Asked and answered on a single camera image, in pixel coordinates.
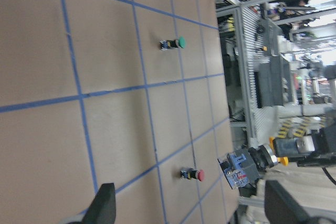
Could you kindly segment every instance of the cable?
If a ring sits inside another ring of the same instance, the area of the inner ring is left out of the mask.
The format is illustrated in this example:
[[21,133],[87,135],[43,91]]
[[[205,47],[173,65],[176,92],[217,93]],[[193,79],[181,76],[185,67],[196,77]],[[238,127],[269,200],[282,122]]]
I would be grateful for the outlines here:
[[336,185],[336,180],[330,175],[330,173],[327,171],[327,169],[325,167],[322,167],[322,170],[324,171],[324,173],[326,174],[326,176],[328,177],[328,179],[330,179],[330,181]]

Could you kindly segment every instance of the red cap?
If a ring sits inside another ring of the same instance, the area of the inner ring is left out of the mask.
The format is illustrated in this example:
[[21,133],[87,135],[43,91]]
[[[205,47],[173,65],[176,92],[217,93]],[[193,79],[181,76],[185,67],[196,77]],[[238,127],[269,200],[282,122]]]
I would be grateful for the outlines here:
[[198,179],[199,181],[203,181],[203,180],[204,180],[204,171],[203,171],[203,170],[199,170],[199,171],[198,171],[197,179]]

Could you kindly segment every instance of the floor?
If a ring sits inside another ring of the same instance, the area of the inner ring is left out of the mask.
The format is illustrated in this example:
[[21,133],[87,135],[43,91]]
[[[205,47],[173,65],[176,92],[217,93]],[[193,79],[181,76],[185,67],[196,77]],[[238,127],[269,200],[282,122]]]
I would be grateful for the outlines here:
[[[1,223],[58,223],[111,182],[116,223],[230,219],[214,0],[0,3]],[[159,50],[181,35],[185,49]]]

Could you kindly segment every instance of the green cap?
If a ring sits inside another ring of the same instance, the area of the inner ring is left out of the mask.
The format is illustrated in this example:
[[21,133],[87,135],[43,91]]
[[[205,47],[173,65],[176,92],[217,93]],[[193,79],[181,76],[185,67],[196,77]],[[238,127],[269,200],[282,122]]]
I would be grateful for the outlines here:
[[178,43],[180,47],[185,48],[185,39],[182,36],[178,39]]

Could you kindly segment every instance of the green object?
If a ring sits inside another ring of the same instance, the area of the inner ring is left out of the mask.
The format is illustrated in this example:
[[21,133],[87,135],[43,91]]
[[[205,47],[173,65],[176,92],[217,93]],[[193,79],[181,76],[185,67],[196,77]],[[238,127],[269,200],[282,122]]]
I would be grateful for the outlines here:
[[178,39],[178,43],[180,47],[185,48],[185,39],[182,36]]

